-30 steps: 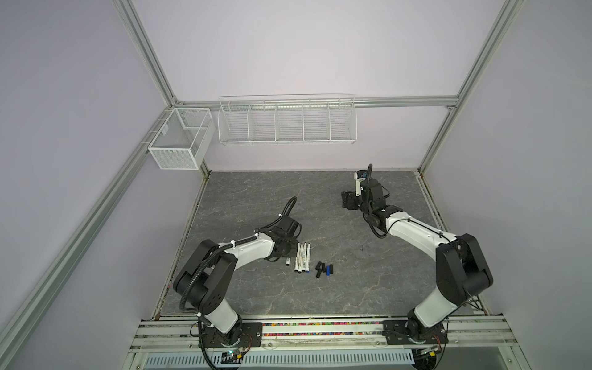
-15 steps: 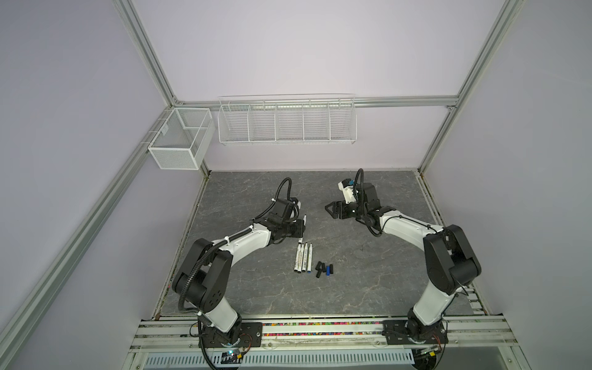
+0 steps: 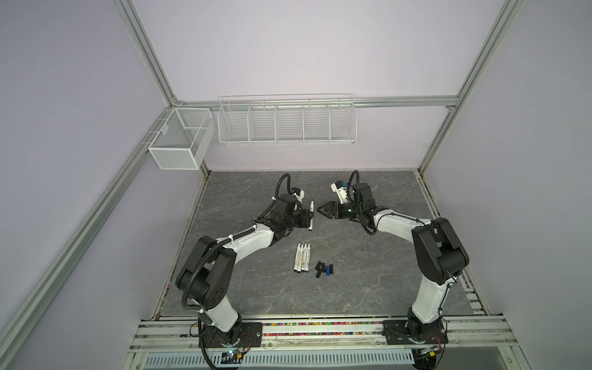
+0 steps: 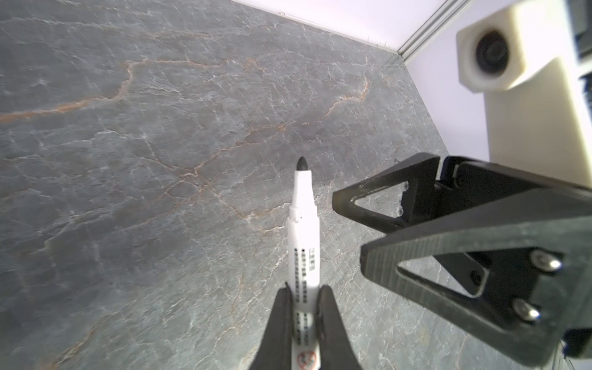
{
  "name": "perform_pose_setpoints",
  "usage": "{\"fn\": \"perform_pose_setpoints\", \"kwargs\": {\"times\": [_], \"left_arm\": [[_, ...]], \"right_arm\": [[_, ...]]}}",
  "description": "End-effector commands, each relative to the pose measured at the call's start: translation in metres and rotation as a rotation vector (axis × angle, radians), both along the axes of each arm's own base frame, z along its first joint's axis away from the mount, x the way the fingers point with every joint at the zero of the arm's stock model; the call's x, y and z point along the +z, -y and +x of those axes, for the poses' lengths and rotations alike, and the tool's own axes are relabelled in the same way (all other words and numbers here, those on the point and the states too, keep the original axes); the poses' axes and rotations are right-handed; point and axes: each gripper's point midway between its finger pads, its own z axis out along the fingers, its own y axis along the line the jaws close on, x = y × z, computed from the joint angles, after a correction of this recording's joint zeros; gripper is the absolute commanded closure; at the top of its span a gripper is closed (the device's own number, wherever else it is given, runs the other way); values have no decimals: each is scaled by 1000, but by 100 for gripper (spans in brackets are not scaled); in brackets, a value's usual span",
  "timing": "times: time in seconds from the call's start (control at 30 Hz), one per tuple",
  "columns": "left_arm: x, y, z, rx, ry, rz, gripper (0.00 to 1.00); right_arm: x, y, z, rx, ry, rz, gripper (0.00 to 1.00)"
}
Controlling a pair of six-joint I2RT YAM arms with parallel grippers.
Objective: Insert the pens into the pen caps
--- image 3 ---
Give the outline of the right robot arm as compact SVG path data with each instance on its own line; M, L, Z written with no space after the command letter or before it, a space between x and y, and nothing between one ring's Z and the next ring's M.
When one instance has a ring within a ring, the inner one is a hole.
M414 342L427 340L444 330L442 308L453 283L469 265L470 258L450 221L412 217L376 204L371 186L361 182L358 170L331 190L338 200L317 208L329 219L359 223L366 234L387 233L413 243L422 280L408 310L404 333Z

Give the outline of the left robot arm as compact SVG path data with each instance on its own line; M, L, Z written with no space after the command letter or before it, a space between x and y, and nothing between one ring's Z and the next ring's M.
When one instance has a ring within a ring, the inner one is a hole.
M303 207L304 197L305 191L291 186L291 175L282 174L271 204L249 228L222 238L201 237L175 280L182 292L181 307L196 311L203 323L221 334L236 331L241 316L227 297L235 265L294 229L309 228L314 212Z

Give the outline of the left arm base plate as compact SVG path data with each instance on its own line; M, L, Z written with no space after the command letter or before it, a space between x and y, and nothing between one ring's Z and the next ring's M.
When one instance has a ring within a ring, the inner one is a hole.
M203 325L200 337L206 348L258 348L263 339L263 323L237 322L229 332L223 332L213 325Z

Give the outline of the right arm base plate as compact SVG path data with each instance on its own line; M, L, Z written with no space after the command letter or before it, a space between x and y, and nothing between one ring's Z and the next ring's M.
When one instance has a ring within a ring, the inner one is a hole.
M415 320L386 320L382 335L388 345L445 345L449 342L442 319L429 324Z

